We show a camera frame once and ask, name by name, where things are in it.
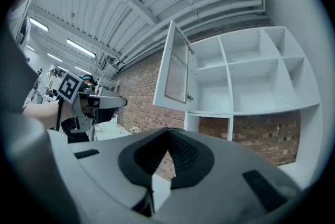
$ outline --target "person's arm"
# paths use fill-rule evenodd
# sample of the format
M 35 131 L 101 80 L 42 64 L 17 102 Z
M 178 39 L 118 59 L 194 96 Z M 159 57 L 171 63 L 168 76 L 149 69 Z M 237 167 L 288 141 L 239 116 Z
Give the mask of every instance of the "person's arm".
M 57 123 L 58 102 L 49 102 L 45 104 L 28 103 L 23 111 L 23 115 L 28 118 L 35 118 L 42 122 L 46 129 L 54 127 Z M 74 117 L 70 103 L 64 101 L 60 122 Z

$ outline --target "black rubber pad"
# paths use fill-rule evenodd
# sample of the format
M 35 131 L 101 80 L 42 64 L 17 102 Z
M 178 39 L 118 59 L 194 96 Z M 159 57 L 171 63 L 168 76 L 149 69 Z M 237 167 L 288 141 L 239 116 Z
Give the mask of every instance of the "black rubber pad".
M 93 155 L 96 155 L 98 154 L 99 151 L 96 150 L 96 149 L 92 149 L 92 150 L 88 150 L 88 151 L 81 151 L 81 152 L 76 152 L 74 154 L 74 156 L 77 158 L 77 159 L 82 159 L 82 158 L 86 158 L 86 157 L 90 157 L 90 156 L 93 156 Z
M 242 176 L 267 212 L 271 212 L 286 203 L 286 199 L 271 186 L 259 171 L 251 170 L 243 173 Z
M 152 175 L 167 151 L 176 172 L 171 189 L 195 186 L 213 168 L 214 154 L 208 146 L 168 128 L 151 130 L 149 136 L 125 147 L 118 164 L 130 182 L 151 189 Z

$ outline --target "ceiling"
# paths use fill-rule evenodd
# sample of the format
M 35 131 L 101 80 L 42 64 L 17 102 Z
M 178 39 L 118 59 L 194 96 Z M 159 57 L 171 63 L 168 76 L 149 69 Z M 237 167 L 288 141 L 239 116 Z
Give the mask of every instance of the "ceiling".
M 171 19 L 187 34 L 238 15 L 265 12 L 265 0 L 32 0 L 28 16 L 31 43 L 96 76 L 112 78 L 125 65 L 164 46 Z M 96 54 L 92 58 L 69 45 L 71 39 Z M 111 62 L 102 71 L 105 58 Z

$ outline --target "door hinge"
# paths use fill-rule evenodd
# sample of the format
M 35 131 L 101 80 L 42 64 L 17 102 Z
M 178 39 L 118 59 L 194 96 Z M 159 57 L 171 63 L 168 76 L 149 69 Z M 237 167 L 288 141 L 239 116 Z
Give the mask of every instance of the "door hinge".
M 189 100 L 189 102 L 193 101 L 194 98 L 191 97 L 191 95 L 189 93 L 187 93 L 187 99 Z
M 189 51 L 191 52 L 191 55 L 194 55 L 194 51 L 191 49 L 190 46 L 188 46 Z

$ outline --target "black cable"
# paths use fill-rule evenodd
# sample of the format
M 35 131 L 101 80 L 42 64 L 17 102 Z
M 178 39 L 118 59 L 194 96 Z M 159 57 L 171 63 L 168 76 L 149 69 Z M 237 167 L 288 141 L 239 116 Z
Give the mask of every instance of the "black cable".
M 56 131 L 59 131 L 59 126 L 60 126 L 60 123 L 61 123 L 61 113 L 62 113 L 63 103 L 64 103 L 64 98 L 61 97 L 58 101 Z

